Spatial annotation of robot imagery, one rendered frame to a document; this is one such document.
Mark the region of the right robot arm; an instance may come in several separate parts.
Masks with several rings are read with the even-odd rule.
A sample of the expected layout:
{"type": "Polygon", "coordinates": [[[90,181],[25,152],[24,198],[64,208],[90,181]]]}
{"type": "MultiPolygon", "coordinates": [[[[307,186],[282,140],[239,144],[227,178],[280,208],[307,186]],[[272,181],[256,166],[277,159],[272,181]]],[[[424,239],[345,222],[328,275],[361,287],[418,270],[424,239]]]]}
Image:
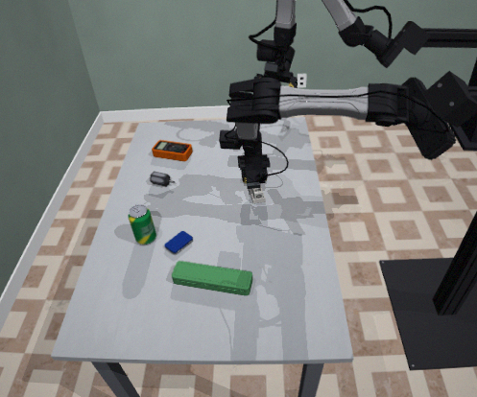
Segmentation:
{"type": "MultiPolygon", "coordinates": [[[[347,46],[356,47],[364,44],[382,63],[397,46],[396,41],[373,30],[373,26],[365,25],[360,16],[356,16],[351,11],[345,0],[322,0],[322,2],[335,21],[339,30],[338,34],[347,46]]],[[[260,41],[280,48],[284,52],[284,57],[281,57],[277,50],[257,44],[257,60],[268,61],[264,68],[267,72],[279,74],[279,71],[286,71],[284,66],[286,60],[292,64],[295,49],[291,44],[294,42],[297,30],[295,7],[296,0],[277,0],[274,40],[260,41]],[[277,59],[277,63],[273,63],[277,59]]]]}

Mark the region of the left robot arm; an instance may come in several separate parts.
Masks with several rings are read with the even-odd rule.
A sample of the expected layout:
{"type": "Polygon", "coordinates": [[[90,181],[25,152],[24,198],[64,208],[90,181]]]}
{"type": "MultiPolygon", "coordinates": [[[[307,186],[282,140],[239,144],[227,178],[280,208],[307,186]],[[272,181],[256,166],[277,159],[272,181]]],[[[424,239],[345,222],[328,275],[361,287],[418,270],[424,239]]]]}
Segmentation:
{"type": "Polygon", "coordinates": [[[382,127],[405,123],[420,152],[425,156],[429,156],[449,141],[450,137],[439,118],[428,108],[403,96],[378,92],[354,97],[378,90],[404,94],[427,105],[435,112],[413,78],[409,78],[402,85],[369,83],[368,87],[346,90],[300,89],[281,85],[280,81],[273,78],[258,78],[231,83],[229,88],[231,100],[279,95],[279,91],[280,95],[296,94],[307,97],[282,96],[230,102],[230,107],[227,108],[227,122],[235,123],[237,128],[226,136],[238,140],[225,137],[229,130],[220,130],[220,147],[240,150],[243,146],[244,151],[257,153],[262,149],[262,143],[258,142],[262,141],[260,124],[273,124],[281,118],[299,115],[346,116],[375,122],[377,126],[382,127]],[[253,95],[246,92],[253,92],[253,95]]]}

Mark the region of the green soda can with yellow stripe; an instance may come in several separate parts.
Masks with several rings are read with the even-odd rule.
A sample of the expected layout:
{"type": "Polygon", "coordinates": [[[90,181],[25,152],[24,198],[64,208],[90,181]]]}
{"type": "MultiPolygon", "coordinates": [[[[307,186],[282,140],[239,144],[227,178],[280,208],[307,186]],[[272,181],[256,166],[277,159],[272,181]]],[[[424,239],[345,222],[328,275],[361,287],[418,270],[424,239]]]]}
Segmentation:
{"type": "Polygon", "coordinates": [[[136,204],[129,211],[129,221],[136,241],[141,245],[155,240],[156,233],[151,212],[143,204],[136,204]]]}

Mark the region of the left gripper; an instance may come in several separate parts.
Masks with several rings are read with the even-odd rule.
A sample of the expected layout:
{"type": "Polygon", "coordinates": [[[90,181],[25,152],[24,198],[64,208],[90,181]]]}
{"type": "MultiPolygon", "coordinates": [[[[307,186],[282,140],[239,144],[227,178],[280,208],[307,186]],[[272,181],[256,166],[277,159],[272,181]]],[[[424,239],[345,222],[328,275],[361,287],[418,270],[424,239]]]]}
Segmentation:
{"type": "Polygon", "coordinates": [[[271,168],[270,159],[266,154],[262,154],[262,149],[257,153],[249,153],[244,151],[245,155],[238,156],[238,168],[242,171],[243,182],[247,183],[246,179],[246,165],[255,165],[262,163],[263,172],[268,174],[267,168],[271,168]]]}

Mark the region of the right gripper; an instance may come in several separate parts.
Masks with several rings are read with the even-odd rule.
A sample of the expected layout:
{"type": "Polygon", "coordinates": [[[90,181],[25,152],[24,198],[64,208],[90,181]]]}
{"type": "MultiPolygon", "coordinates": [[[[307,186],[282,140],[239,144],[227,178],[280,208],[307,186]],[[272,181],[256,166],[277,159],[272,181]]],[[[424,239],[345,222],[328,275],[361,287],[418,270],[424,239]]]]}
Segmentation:
{"type": "Polygon", "coordinates": [[[298,78],[294,77],[293,72],[288,72],[290,70],[291,64],[286,60],[284,64],[286,71],[279,71],[279,74],[273,72],[265,71],[264,76],[262,74],[256,74],[255,79],[258,78],[273,78],[278,81],[289,83],[290,87],[298,88],[298,78]],[[293,77],[291,77],[293,76],[293,77]]]}

